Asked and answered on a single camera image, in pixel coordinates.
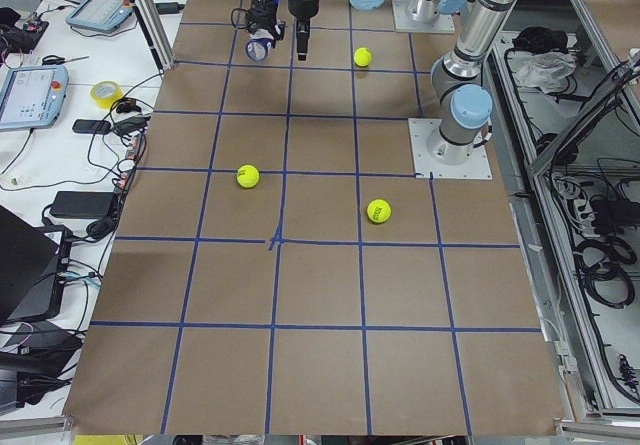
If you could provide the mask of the blue white tennis ball can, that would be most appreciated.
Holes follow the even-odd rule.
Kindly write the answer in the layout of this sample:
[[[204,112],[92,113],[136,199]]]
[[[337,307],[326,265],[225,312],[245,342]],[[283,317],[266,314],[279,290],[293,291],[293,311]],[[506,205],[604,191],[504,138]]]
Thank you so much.
[[[263,62],[271,53],[273,41],[267,38],[251,39],[245,45],[245,53],[253,62]]]

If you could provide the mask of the tennis ball near far base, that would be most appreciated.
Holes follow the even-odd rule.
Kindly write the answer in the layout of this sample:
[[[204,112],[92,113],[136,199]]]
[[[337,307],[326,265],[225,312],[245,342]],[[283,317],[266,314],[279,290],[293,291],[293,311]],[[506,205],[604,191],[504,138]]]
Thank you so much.
[[[353,62],[359,68],[368,67],[373,60],[373,53],[367,47],[359,47],[354,51]]]

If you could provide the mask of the tennis ball centre left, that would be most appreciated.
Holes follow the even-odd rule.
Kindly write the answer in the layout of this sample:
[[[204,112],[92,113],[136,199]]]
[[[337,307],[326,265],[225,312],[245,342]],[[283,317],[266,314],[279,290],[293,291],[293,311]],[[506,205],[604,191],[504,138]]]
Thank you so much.
[[[242,165],[237,169],[236,181],[244,189],[254,188],[260,181],[260,172],[251,164]]]

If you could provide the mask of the tennis ball with black print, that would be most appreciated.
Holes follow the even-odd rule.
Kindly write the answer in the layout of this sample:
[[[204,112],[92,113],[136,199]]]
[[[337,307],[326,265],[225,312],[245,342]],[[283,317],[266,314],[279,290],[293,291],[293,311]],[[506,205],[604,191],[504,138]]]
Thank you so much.
[[[366,214],[372,223],[382,224],[391,218],[392,207],[385,199],[373,199],[366,207]]]

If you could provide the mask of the far teach pendant tablet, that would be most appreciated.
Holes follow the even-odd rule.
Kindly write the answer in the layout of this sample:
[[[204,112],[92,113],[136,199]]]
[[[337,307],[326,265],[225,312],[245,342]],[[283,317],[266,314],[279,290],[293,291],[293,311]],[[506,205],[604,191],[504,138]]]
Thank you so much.
[[[111,33],[118,29],[132,13],[129,0],[83,0],[65,21],[73,28]]]

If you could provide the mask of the teach pendant tablet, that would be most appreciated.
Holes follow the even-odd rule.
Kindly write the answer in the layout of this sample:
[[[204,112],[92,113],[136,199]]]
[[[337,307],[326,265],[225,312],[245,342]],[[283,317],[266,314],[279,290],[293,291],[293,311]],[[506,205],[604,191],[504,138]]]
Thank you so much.
[[[51,127],[60,115],[68,81],[63,65],[10,69],[1,89],[1,130]]]
[[[73,28],[111,33],[118,29],[132,13],[129,0],[83,0],[65,21]]]

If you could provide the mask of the yellow tape roll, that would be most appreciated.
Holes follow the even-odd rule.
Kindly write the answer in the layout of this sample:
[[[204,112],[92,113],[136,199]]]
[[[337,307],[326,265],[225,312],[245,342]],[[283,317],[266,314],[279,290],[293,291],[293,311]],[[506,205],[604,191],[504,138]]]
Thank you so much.
[[[118,83],[105,80],[96,83],[91,88],[90,96],[99,108],[109,110],[124,97],[124,92]]]

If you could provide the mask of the black remote phone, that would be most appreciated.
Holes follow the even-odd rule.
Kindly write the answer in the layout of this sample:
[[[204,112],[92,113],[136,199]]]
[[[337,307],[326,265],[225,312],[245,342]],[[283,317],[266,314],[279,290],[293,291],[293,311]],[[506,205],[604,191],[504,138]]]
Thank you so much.
[[[106,135],[111,131],[111,123],[107,120],[77,119],[72,125],[76,134]]]

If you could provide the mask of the near teach pendant tablet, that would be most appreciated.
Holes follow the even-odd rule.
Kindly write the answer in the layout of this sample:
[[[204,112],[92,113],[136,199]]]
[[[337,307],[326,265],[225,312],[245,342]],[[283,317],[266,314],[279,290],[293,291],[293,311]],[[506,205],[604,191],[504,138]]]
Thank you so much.
[[[68,81],[63,65],[10,69],[1,89],[1,130],[51,127],[60,115]]]

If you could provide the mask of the brown paper mat blue grid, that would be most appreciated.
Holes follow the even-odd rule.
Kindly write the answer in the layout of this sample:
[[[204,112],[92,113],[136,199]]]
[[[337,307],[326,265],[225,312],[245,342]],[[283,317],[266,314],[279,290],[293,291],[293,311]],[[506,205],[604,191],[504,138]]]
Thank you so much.
[[[321,0],[308,60],[285,41],[257,65],[229,22],[249,2],[187,0],[64,408],[75,429],[552,434],[557,368],[500,177],[414,176],[407,121],[437,113],[427,72],[452,40]]]

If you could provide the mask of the white crumpled cloth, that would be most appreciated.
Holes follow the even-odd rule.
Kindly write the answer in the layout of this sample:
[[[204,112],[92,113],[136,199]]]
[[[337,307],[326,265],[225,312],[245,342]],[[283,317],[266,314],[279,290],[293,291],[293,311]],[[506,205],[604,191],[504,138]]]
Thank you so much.
[[[545,94],[561,92],[577,67],[577,59],[567,53],[547,52],[527,58],[515,73],[520,87],[537,88]]]

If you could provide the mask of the black power adapter brick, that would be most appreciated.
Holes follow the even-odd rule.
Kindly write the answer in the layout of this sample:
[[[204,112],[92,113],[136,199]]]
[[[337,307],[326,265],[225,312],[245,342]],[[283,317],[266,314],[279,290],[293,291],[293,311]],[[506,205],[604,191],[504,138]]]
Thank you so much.
[[[113,192],[59,191],[50,214],[57,218],[98,219],[110,213],[114,200]]]

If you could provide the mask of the black laptop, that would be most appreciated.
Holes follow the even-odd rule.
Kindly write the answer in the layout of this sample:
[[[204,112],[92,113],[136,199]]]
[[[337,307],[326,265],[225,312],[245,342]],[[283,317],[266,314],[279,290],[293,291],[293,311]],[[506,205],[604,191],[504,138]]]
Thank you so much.
[[[71,231],[34,227],[1,209],[1,323],[34,323],[58,315]]]

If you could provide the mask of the aluminium frame post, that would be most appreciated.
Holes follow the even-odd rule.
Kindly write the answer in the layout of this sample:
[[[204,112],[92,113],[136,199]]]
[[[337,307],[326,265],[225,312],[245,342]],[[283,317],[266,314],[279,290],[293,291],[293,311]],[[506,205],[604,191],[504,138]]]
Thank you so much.
[[[154,0],[129,0],[159,72],[174,65],[174,54]]]

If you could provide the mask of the black handled scissors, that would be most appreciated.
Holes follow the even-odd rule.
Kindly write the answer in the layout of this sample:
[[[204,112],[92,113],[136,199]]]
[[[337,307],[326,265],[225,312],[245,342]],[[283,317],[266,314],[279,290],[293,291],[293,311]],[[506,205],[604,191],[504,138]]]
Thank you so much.
[[[71,62],[75,62],[75,61],[81,61],[81,60],[85,60],[85,59],[88,59],[88,56],[81,56],[81,57],[75,57],[75,58],[66,58],[66,57],[62,57],[62,56],[58,56],[58,55],[47,55],[47,56],[42,58],[41,64],[42,65],[63,65],[63,64],[66,64],[66,63],[71,63]]]

